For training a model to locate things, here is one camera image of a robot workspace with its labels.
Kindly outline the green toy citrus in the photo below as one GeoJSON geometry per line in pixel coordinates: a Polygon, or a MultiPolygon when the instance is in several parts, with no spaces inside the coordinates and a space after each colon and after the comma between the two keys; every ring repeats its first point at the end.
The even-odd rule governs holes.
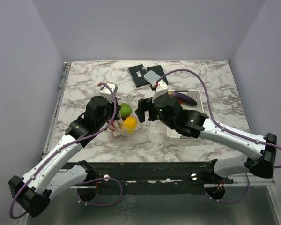
{"type": "Polygon", "coordinates": [[[129,104],[127,104],[127,103],[122,103],[122,104],[120,105],[120,107],[121,107],[121,109],[120,109],[120,115],[121,115],[122,118],[127,118],[127,117],[129,117],[129,116],[131,115],[132,109],[131,109],[131,107],[130,107],[129,104]]]}

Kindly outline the yellow toy lemon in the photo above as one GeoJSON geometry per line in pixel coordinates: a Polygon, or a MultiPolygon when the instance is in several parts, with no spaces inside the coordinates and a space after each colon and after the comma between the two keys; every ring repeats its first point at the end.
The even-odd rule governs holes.
{"type": "Polygon", "coordinates": [[[135,132],[136,127],[137,127],[137,119],[135,117],[129,116],[123,121],[121,125],[121,130],[129,134],[132,134],[135,132]]]}

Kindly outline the clear polka dot zip bag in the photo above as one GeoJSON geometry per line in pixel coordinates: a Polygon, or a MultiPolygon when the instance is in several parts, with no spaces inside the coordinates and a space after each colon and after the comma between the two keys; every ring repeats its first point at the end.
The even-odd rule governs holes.
{"type": "Polygon", "coordinates": [[[114,120],[108,128],[108,131],[113,134],[114,137],[131,136],[136,133],[141,123],[134,112],[134,107],[131,102],[120,101],[121,107],[119,111],[119,120],[114,120]]]}

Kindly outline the purple toy eggplant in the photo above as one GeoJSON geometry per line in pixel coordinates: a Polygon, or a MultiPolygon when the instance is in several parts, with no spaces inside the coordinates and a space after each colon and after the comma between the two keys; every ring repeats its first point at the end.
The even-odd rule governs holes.
{"type": "Polygon", "coordinates": [[[185,104],[189,105],[189,106],[196,106],[197,102],[191,98],[190,96],[187,96],[185,94],[182,94],[180,92],[176,92],[176,91],[169,91],[168,94],[174,98],[176,98],[177,100],[180,99],[182,100],[185,104]]]}

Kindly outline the red yellow toy fruit cluster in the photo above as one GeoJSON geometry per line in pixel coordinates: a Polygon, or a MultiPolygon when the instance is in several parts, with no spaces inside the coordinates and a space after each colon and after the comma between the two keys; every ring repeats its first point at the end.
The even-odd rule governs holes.
{"type": "Polygon", "coordinates": [[[112,132],[114,136],[119,136],[121,133],[121,123],[118,120],[113,120],[109,126],[109,131],[112,132]]]}

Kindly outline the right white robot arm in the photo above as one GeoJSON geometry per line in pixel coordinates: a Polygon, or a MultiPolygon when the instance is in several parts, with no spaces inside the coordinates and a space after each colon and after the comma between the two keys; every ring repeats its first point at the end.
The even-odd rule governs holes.
{"type": "Polygon", "coordinates": [[[217,125],[202,112],[184,109],[168,94],[160,95],[156,100],[140,99],[135,113],[141,123],[145,121],[145,112],[149,114],[149,121],[159,120],[182,136],[213,141],[241,153],[240,156],[213,160],[212,168],[206,171],[206,179],[210,183],[240,173],[251,173],[265,179],[273,177],[275,135],[253,135],[217,125]]]}

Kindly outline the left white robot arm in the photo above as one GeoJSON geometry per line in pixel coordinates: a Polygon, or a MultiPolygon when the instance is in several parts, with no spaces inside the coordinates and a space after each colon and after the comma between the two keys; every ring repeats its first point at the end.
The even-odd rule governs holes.
{"type": "Polygon", "coordinates": [[[9,216],[15,216],[15,203],[25,213],[36,217],[49,205],[53,195],[71,185],[93,182],[94,173],[78,166],[77,172],[67,172],[62,179],[54,180],[66,162],[82,150],[90,141],[105,131],[118,118],[120,107],[114,94],[94,96],[87,103],[86,111],[71,122],[58,144],[36,166],[23,176],[13,176],[8,186],[12,195],[9,216]]]}

